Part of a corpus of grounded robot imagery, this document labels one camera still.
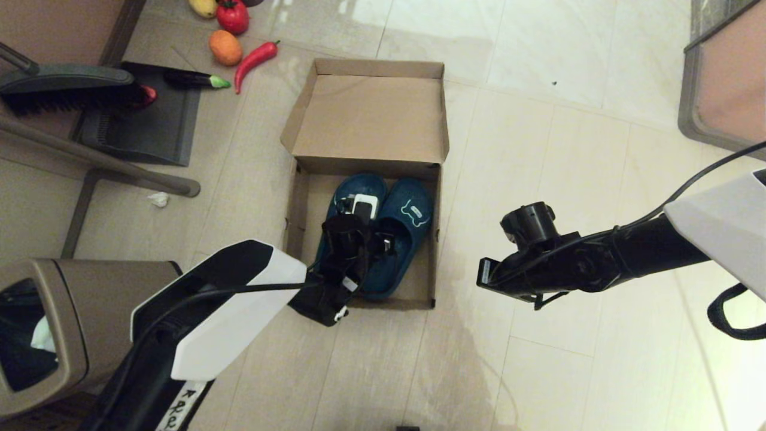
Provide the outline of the dark teal rubber slipper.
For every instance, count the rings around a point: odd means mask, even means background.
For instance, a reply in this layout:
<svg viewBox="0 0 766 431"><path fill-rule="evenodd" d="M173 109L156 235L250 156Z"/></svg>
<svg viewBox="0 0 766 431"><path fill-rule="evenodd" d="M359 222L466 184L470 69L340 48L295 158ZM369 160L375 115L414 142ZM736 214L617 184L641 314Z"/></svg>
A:
<svg viewBox="0 0 766 431"><path fill-rule="evenodd" d="M362 297L382 301L396 291L430 231L433 214L432 195L421 181L394 183L376 218L378 232L393 237L392 253L372 265Z"/></svg>
<svg viewBox="0 0 766 431"><path fill-rule="evenodd" d="M387 197L388 188L385 180L380 175L364 172L363 174L350 175L338 186L329 202L326 219L336 215L347 213L352 209L356 195L368 195L377 199L377 207L381 208ZM379 228L379 223L370 221L372 230L372 243L370 246L369 275L362 284L362 295L367 299L378 300L384 298L387 289L387 268L385 265L384 239L388 236Z"/></svg>

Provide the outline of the brown cardboard shoe box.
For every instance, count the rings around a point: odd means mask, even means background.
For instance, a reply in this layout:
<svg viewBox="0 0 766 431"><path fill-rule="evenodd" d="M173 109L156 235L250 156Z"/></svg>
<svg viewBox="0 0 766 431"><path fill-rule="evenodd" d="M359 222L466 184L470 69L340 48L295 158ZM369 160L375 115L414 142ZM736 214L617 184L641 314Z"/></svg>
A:
<svg viewBox="0 0 766 431"><path fill-rule="evenodd" d="M424 242L391 296L351 300L353 308L431 310L437 263L443 164L449 153L445 65L436 61L317 58L285 121L280 142L295 158L284 232L287 254L317 255L329 202L353 174L389 186L418 180L433 202Z"/></svg>

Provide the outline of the red toy chili pepper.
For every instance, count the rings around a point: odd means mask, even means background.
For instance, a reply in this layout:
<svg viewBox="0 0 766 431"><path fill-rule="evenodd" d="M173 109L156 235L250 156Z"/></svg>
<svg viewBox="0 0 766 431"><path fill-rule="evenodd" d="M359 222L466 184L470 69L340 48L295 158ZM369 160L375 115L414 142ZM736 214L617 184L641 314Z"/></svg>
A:
<svg viewBox="0 0 766 431"><path fill-rule="evenodd" d="M266 61L272 60L277 57L279 50L280 40L268 41L249 52L249 54L241 60L238 65L235 76L233 77L233 87L235 88L236 95L240 95L242 84L247 74L262 65Z"/></svg>

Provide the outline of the dark grey dustpan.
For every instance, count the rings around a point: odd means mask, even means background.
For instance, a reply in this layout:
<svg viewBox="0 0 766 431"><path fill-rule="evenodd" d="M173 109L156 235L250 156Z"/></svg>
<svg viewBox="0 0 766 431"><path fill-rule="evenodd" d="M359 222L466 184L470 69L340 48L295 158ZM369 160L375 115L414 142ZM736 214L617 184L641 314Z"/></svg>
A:
<svg viewBox="0 0 766 431"><path fill-rule="evenodd" d="M123 61L140 84L153 88L156 100L140 110L112 114L87 110L77 142L131 163L188 166L202 86L200 72Z"/></svg>

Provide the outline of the orange toy fruit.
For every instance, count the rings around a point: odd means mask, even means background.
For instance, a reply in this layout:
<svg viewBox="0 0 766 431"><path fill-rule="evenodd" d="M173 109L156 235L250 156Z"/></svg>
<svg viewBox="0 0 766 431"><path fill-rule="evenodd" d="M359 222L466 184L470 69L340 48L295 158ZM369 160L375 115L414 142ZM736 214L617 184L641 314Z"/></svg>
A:
<svg viewBox="0 0 766 431"><path fill-rule="evenodd" d="M211 33L208 46L219 65L237 66L242 60L243 51L240 41L230 32L216 30Z"/></svg>

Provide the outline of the dark purple toy eggplant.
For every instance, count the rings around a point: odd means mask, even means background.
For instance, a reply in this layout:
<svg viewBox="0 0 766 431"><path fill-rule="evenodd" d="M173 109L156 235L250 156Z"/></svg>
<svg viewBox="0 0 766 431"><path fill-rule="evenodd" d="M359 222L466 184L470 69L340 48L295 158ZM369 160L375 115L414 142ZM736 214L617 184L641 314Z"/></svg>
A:
<svg viewBox="0 0 766 431"><path fill-rule="evenodd" d="M232 84L217 75L205 74L197 71L167 70L163 78L168 84L184 89L227 89Z"/></svg>

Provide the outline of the brown plastic trash bin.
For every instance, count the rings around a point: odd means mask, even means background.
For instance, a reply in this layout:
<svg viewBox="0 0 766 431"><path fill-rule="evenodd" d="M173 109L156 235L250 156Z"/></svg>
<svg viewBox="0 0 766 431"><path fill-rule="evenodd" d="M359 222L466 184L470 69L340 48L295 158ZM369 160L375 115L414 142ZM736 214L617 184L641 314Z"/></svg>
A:
<svg viewBox="0 0 766 431"><path fill-rule="evenodd" d="M42 257L0 266L0 292L35 281L58 360L53 374L21 391L0 368L0 420L106 382L130 349L132 311L181 273L173 261Z"/></svg>

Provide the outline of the brown table grey rim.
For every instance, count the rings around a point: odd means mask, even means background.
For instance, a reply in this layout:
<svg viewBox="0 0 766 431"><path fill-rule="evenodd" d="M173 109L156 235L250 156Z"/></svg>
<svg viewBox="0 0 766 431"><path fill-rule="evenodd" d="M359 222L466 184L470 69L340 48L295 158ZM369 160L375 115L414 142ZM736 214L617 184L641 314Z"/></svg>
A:
<svg viewBox="0 0 766 431"><path fill-rule="evenodd" d="M766 140L766 0L691 0L678 127L739 151Z"/></svg>

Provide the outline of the red toy tomato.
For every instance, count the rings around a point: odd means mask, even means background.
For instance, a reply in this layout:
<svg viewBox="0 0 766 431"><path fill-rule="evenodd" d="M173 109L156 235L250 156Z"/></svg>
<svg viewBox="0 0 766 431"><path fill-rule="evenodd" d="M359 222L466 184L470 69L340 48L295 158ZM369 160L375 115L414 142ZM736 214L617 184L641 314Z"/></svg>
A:
<svg viewBox="0 0 766 431"><path fill-rule="evenodd" d="M216 19L218 24L233 35L246 33L250 17L242 0L217 0Z"/></svg>

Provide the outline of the brown metal pole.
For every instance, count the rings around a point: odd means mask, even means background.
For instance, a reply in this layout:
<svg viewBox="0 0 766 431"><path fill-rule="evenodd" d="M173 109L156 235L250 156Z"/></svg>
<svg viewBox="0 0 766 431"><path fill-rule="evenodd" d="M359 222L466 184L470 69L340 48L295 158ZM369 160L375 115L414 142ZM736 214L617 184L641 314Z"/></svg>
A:
<svg viewBox="0 0 766 431"><path fill-rule="evenodd" d="M40 144L48 150L82 159L96 168L126 175L130 179L143 182L142 187L146 189L155 189L158 192L189 198L197 196L202 190L202 186L195 180L143 169L85 145L77 144L73 140L60 138L3 115L0 115L0 131L10 133L34 144Z"/></svg>

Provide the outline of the white paper waste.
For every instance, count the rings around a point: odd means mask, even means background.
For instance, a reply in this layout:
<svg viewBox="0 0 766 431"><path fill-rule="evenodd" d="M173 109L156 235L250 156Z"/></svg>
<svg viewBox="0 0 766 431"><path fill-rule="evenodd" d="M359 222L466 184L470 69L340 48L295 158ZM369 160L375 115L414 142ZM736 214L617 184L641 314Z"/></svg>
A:
<svg viewBox="0 0 766 431"><path fill-rule="evenodd" d="M54 335L50 330L50 325L46 316L36 323L32 332L30 346L33 349L44 350L46 352L55 354L56 346L54 341Z"/></svg>

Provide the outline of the black broom brush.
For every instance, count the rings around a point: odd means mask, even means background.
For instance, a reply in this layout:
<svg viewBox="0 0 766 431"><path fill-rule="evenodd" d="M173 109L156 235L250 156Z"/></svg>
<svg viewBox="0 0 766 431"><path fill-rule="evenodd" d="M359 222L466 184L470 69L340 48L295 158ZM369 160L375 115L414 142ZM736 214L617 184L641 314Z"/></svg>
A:
<svg viewBox="0 0 766 431"><path fill-rule="evenodd" d="M40 65L0 42L0 58L16 71L0 75L0 99L19 117L41 112L137 109L140 83L111 66Z"/></svg>

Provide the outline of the black trash bag liner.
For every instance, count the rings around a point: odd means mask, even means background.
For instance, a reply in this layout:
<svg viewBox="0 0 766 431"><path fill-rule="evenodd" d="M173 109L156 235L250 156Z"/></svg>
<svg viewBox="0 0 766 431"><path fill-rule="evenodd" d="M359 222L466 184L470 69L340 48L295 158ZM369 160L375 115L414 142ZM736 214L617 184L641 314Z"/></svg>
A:
<svg viewBox="0 0 766 431"><path fill-rule="evenodd" d="M58 368L57 354L32 345L45 310L30 278L0 292L0 368L12 391L38 384Z"/></svg>

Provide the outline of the brown table grey legs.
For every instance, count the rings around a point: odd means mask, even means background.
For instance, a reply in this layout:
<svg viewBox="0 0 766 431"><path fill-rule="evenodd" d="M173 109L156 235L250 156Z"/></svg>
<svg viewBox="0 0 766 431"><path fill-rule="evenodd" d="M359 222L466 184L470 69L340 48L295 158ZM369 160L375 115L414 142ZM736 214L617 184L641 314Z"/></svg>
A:
<svg viewBox="0 0 766 431"><path fill-rule="evenodd" d="M0 42L39 63L101 63L125 0L0 0ZM58 257L88 166L0 131L0 266Z"/></svg>

